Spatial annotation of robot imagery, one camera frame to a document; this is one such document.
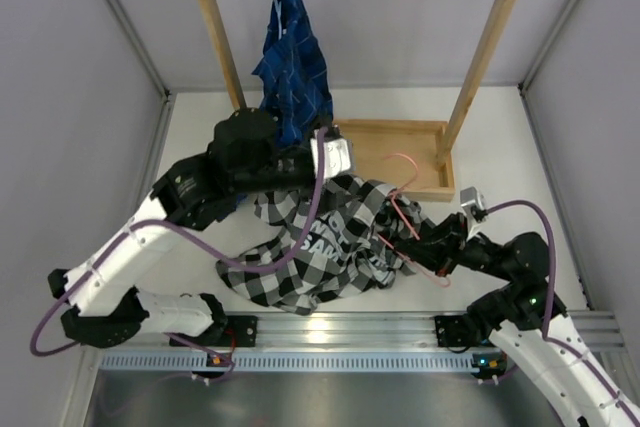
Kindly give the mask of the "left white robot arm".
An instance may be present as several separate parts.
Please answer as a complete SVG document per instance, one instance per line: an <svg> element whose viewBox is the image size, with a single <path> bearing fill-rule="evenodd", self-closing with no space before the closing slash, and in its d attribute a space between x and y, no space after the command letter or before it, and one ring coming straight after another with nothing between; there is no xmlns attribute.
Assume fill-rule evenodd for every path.
<svg viewBox="0 0 640 427"><path fill-rule="evenodd" d="M152 186L127 223L83 264L55 269L48 278L65 336L99 349L139 334L168 334L187 346L214 346L228 320L212 294L160 295L136 283L177 243L188 240L222 255L198 233L236 210L241 197L274 191L310 193L302 232L309 233L326 181L355 167L353 147L326 116L301 139L282 147L267 112L244 108L219 122L205 152L174 163Z"/></svg>

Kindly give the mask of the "aluminium mounting rail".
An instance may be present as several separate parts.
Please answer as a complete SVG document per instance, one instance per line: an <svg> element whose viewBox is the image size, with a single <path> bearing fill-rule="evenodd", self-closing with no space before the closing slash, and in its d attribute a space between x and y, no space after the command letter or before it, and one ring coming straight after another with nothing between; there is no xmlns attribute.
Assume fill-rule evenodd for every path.
<svg viewBox="0 0 640 427"><path fill-rule="evenodd" d="M623 351L625 342L614 314L604 311L569 312L580 337L596 352ZM435 315L431 312L333 312L296 316L284 312L231 313L230 318L256 319L237 332L252 335L257 350L438 350ZM120 348L169 346L162 334L139 334Z"/></svg>

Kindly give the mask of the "black white checkered shirt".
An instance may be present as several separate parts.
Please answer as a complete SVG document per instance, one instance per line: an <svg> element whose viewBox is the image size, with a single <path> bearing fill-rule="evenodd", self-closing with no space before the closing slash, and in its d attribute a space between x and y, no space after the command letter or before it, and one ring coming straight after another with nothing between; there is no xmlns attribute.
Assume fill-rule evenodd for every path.
<svg viewBox="0 0 640 427"><path fill-rule="evenodd" d="M412 269L393 249L433 222L421 206L377 180L354 175L324 185L317 215L302 231L309 200L296 191L267 192L254 203L256 216L277 228L276 235L241 253L245 265L271 264L297 242L302 244L286 266L272 273L251 273L217 262L222 282L236 294L262 307L296 315L313 313L320 304L393 286L399 273Z"/></svg>

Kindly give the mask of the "wooden clothes rack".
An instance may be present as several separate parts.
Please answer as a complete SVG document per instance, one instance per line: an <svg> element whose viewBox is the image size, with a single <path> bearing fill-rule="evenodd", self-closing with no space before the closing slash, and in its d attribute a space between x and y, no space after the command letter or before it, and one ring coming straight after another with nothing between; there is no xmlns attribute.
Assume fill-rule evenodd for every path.
<svg viewBox="0 0 640 427"><path fill-rule="evenodd" d="M197 0L235 110L246 101L217 0ZM449 202L456 188L452 149L516 0L494 0L448 121L342 119L361 177L402 185L407 196Z"/></svg>

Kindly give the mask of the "blue plaid shirt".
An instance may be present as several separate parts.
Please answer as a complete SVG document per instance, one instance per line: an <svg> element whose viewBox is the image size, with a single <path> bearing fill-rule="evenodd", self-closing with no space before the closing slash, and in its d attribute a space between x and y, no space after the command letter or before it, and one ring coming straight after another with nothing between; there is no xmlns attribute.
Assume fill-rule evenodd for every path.
<svg viewBox="0 0 640 427"><path fill-rule="evenodd" d="M252 74L262 81L260 108L276 121L276 144L299 144L318 119L333 117L327 63L303 0L274 0Z"/></svg>

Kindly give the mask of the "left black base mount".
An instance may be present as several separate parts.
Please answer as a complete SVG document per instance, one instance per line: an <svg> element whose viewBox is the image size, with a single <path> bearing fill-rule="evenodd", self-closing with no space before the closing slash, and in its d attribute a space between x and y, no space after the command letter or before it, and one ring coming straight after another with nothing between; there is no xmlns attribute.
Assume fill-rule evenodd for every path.
<svg viewBox="0 0 640 427"><path fill-rule="evenodd" d="M213 325L197 337L178 334L181 339L205 347L254 347L258 333L258 317L230 315L226 324Z"/></svg>

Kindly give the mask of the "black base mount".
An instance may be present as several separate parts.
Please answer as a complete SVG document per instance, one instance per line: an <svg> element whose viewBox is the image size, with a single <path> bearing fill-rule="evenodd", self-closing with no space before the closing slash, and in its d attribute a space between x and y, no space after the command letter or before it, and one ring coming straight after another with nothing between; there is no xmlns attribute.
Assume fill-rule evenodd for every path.
<svg viewBox="0 0 640 427"><path fill-rule="evenodd" d="M181 339L205 347L254 347L258 333L258 317L230 315L226 324L213 325L197 337L178 334Z"/></svg>
<svg viewBox="0 0 640 427"><path fill-rule="evenodd" d="M437 345L461 354L489 345L480 327L468 315L439 315L434 318Z"/></svg>

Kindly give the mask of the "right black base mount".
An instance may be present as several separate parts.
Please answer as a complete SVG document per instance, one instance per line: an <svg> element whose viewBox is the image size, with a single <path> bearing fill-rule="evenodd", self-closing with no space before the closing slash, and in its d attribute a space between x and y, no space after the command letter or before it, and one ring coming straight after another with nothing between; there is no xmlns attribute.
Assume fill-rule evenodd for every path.
<svg viewBox="0 0 640 427"><path fill-rule="evenodd" d="M480 327L468 315L439 315L434 318L437 345L461 354L489 345Z"/></svg>

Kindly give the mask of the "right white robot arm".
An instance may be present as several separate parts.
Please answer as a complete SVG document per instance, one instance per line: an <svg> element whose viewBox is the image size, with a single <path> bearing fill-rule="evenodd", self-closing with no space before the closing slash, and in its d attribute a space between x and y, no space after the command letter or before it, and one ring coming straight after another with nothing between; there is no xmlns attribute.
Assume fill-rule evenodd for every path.
<svg viewBox="0 0 640 427"><path fill-rule="evenodd" d="M638 425L638 406L597 361L555 293L552 238L527 232L496 244L473 230L486 216L478 210L452 214L395 245L440 276L462 266L505 283L471 303L463 314L437 317L439 345L459 351L500 349L566 426Z"/></svg>

